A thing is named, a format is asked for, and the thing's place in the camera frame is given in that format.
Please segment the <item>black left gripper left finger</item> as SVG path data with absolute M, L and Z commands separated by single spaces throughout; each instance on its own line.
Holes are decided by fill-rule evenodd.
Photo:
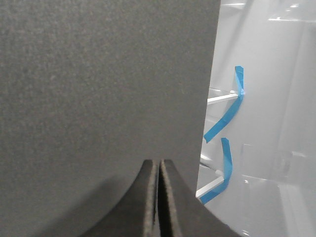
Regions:
M 158 164 L 145 160 L 115 207 L 83 237 L 151 237 L 156 215 Z

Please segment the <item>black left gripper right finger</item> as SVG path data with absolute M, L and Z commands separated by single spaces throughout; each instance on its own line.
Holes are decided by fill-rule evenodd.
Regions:
M 169 159 L 159 165 L 158 221 L 162 237 L 239 236 L 204 207 Z

